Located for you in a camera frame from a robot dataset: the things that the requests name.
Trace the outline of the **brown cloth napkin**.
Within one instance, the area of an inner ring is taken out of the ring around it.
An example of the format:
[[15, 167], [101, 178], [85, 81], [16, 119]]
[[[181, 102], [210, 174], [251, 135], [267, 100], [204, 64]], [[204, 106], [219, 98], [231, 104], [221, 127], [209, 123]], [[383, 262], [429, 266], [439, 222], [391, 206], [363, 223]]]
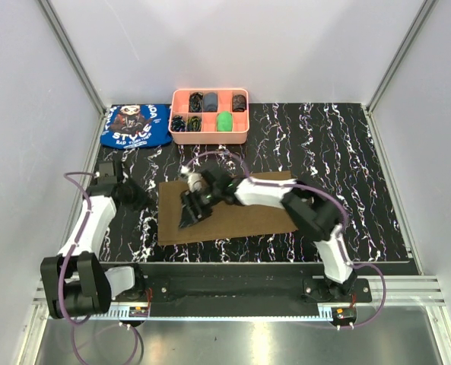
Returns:
[[283, 209], [261, 205], [229, 205], [225, 202], [215, 205], [210, 217], [191, 227], [180, 228], [180, 195], [187, 188], [187, 183], [182, 180], [159, 184], [157, 229], [158, 244], [161, 246], [290, 233], [297, 230]]

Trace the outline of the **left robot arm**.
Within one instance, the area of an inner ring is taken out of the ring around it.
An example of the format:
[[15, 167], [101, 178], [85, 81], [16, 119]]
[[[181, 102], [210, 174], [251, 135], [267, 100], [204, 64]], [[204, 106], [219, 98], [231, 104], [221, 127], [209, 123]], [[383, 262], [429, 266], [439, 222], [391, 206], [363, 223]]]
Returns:
[[100, 162], [88, 187], [78, 185], [79, 218], [65, 245], [40, 264], [49, 314], [81, 325], [107, 313], [114, 298], [131, 301], [148, 294], [144, 275], [135, 265], [104, 268], [98, 259], [110, 223], [120, 208], [143, 210], [148, 194], [126, 171], [121, 160]]

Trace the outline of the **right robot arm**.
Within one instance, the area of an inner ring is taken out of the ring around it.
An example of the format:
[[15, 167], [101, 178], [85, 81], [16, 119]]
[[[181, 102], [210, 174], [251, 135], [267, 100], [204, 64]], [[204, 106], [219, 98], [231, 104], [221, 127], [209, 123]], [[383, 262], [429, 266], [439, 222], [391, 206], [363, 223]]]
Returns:
[[286, 212], [294, 226], [315, 244], [324, 267], [324, 282], [306, 292], [316, 301], [355, 298], [357, 272], [345, 252], [345, 215], [339, 203], [324, 191], [298, 179], [268, 180], [232, 176], [222, 170], [199, 173], [182, 166], [188, 189], [182, 192], [179, 228], [188, 228], [212, 216], [221, 202], [237, 206], [265, 206]]

